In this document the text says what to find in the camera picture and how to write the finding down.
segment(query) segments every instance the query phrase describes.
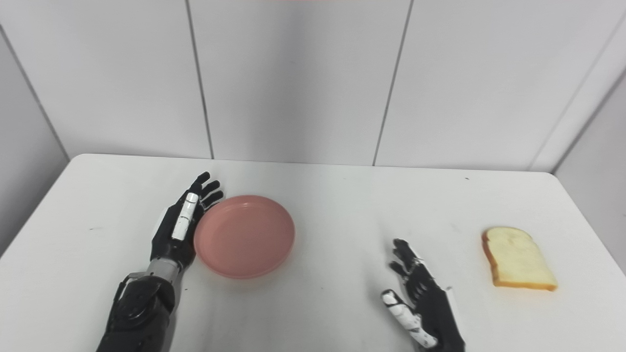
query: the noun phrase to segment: table surface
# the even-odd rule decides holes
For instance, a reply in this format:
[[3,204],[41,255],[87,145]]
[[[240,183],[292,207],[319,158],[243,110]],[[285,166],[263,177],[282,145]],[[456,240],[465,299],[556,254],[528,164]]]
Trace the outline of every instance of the table surface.
[[[117,284],[148,264],[164,207],[210,171],[228,197],[258,194],[294,219],[275,272],[181,282],[171,351],[412,351],[379,300],[408,240],[453,286],[469,352],[626,351],[626,278],[547,173],[80,155],[0,259],[0,350],[94,351]],[[491,226],[533,236],[555,292],[494,287]]]

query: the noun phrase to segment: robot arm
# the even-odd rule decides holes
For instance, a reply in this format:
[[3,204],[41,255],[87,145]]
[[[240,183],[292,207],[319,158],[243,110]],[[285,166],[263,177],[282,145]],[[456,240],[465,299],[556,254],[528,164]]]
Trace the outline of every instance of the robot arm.
[[406,304],[392,289],[381,294],[385,306],[418,343],[419,349],[464,352],[465,342],[451,304],[451,289],[443,290],[437,285],[424,261],[406,241],[394,239],[393,253],[400,262],[392,262],[389,267],[400,275],[414,307]]
[[204,213],[223,199],[205,172],[167,209],[152,239],[150,265],[118,287],[96,352],[159,352],[174,310],[172,282],[192,262],[193,233]]

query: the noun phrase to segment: bread slice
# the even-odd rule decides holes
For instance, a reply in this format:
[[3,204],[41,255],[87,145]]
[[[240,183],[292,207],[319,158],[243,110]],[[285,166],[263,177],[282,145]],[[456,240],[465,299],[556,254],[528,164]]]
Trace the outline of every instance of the bread slice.
[[557,280],[526,232],[492,227],[483,234],[483,249],[491,264],[494,286],[557,289]]

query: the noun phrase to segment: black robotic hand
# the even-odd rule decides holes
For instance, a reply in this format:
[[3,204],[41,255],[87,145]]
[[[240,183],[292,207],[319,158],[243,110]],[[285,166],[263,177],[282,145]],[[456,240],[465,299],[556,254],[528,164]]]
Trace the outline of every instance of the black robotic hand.
[[161,351],[176,302],[172,282],[193,261],[193,233],[223,199],[219,188],[204,172],[167,209],[152,239],[148,269],[129,274],[118,287],[97,352]]
[[[150,260],[158,257],[166,258],[175,261],[180,270],[191,264],[195,256],[193,233],[204,213],[224,198],[224,193],[219,188],[220,182],[212,180],[211,175],[204,172],[176,203],[167,208],[161,225],[152,239]],[[191,207],[192,203],[196,203],[197,206],[189,211],[189,214],[181,214],[183,207]]]
[[390,312],[417,341],[419,349],[436,352],[463,352],[463,341],[450,305],[448,290],[437,285],[424,261],[402,239],[394,239],[393,253],[400,262],[389,267],[403,280],[408,306],[392,289],[381,297]]

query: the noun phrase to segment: pink plate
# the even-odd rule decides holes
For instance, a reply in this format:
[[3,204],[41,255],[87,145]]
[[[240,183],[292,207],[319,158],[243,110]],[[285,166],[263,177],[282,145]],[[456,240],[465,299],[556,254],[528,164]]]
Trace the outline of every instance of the pink plate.
[[209,209],[198,223],[193,245],[200,260],[218,274],[250,279],[285,261],[294,234],[294,221],[280,204],[240,195]]

